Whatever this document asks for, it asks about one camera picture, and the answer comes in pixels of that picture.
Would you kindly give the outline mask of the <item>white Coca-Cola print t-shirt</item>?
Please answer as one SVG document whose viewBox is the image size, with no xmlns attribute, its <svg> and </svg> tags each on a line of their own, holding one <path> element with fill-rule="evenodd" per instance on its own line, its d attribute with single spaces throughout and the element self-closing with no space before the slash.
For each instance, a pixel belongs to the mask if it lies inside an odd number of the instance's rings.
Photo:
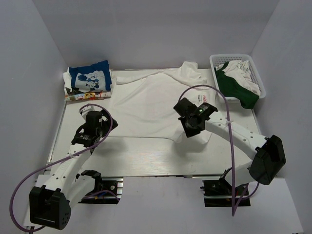
<svg viewBox="0 0 312 234">
<path fill-rule="evenodd" d="M 179 115 L 173 109 L 180 96 L 196 106 L 215 104 L 211 70 L 202 74 L 194 62 L 174 69 L 155 70 L 146 75 L 114 75 L 108 110 L 118 122 L 111 137 L 165 138 L 185 141 Z"/>
</svg>

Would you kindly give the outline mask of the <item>blue cartoon print t-shirt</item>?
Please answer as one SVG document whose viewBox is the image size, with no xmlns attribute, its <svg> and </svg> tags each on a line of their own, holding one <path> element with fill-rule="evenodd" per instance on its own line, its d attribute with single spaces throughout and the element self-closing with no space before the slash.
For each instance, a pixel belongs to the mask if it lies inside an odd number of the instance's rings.
<svg viewBox="0 0 312 234">
<path fill-rule="evenodd" d="M 111 74 L 108 60 L 89 66 L 69 67 L 71 88 L 80 93 L 111 91 Z"/>
</svg>

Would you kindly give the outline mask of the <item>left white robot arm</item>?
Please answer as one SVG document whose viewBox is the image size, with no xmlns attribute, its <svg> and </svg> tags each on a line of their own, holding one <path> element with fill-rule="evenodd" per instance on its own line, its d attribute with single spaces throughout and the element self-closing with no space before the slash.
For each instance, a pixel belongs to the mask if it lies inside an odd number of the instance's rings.
<svg viewBox="0 0 312 234">
<path fill-rule="evenodd" d="M 90 110 L 84 119 L 66 158 L 42 186 L 33 187 L 29 194 L 30 221 L 34 224 L 63 230 L 74 206 L 103 189 L 101 173 L 83 170 L 82 166 L 118 123 L 106 110 Z"/>
</svg>

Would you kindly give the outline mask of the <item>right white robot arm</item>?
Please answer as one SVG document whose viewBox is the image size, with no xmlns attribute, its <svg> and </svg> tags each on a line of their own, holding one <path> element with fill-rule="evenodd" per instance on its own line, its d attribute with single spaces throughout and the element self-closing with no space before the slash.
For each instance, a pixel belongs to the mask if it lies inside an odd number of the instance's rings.
<svg viewBox="0 0 312 234">
<path fill-rule="evenodd" d="M 244 152 L 251 162 L 227 169 L 220 177 L 220 188 L 232 194 L 238 186 L 250 182 L 269 185 L 286 163 L 282 140 L 272 135 L 252 133 L 234 122 L 229 122 L 218 109 L 208 103 L 196 106 L 183 98 L 175 106 L 187 137 L 202 131 L 214 133 Z"/>
</svg>

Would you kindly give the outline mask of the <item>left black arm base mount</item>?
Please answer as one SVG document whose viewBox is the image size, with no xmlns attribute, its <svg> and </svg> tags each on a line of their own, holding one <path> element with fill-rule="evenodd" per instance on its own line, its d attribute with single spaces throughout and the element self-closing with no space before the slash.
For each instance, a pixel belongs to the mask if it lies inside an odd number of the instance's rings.
<svg viewBox="0 0 312 234">
<path fill-rule="evenodd" d="M 123 178 L 103 177 L 97 189 L 84 197 L 80 204 L 117 205 L 121 199 Z"/>
</svg>

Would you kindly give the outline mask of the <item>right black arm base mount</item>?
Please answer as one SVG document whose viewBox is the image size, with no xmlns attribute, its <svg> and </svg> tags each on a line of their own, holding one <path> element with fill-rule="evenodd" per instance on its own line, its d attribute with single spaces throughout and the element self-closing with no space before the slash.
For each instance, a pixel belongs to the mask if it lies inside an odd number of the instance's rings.
<svg viewBox="0 0 312 234">
<path fill-rule="evenodd" d="M 231 169 L 229 169 L 220 175 L 203 175 L 199 177 L 202 180 L 200 189 L 203 192 L 205 207 L 232 206 L 232 186 L 224 179 L 228 172 L 232 175 Z M 235 203 L 243 195 L 238 207 L 251 206 L 250 199 L 248 198 L 250 194 L 247 187 L 247 184 L 235 185 Z"/>
</svg>

